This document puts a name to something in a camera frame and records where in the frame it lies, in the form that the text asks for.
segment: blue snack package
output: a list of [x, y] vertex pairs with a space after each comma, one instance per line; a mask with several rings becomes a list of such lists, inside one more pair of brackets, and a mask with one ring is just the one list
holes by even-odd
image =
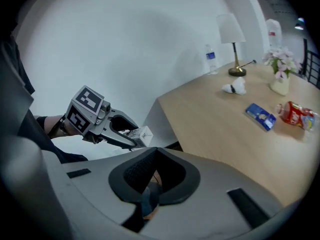
[[264, 129], [267, 131], [270, 131], [271, 128], [276, 123], [276, 118], [273, 114], [270, 114], [269, 112], [265, 111], [262, 107], [258, 106], [255, 103], [252, 103], [245, 112], [254, 118], [256, 121], [258, 121]]

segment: white figurine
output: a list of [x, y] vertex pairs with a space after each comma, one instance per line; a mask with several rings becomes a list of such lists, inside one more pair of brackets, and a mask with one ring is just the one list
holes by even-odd
[[242, 77], [238, 77], [232, 84], [225, 84], [222, 86], [222, 90], [230, 94], [245, 95], [247, 93], [245, 82], [246, 81]]

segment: white lampshade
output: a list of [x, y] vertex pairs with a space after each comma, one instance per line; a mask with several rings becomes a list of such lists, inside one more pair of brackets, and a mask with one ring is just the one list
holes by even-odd
[[222, 14], [216, 17], [221, 44], [245, 42], [244, 33], [233, 13]]

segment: table lamp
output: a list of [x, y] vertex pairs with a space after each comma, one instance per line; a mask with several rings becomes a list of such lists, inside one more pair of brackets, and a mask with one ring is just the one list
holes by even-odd
[[245, 42], [245, 36], [233, 13], [222, 14], [216, 17], [222, 44], [232, 43], [234, 51], [234, 67], [229, 69], [229, 75], [244, 77], [247, 71], [241, 68], [238, 61], [236, 43]]

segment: lamp stem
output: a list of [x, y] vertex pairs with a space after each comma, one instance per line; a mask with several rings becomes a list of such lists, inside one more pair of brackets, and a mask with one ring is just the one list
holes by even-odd
[[240, 68], [239, 61], [238, 61], [236, 43], [233, 42], [232, 45], [233, 45], [234, 60], [235, 60], [235, 61], [234, 61], [234, 68], [233, 68], [233, 70], [236, 71], [236, 72], [242, 72], [243, 70]]

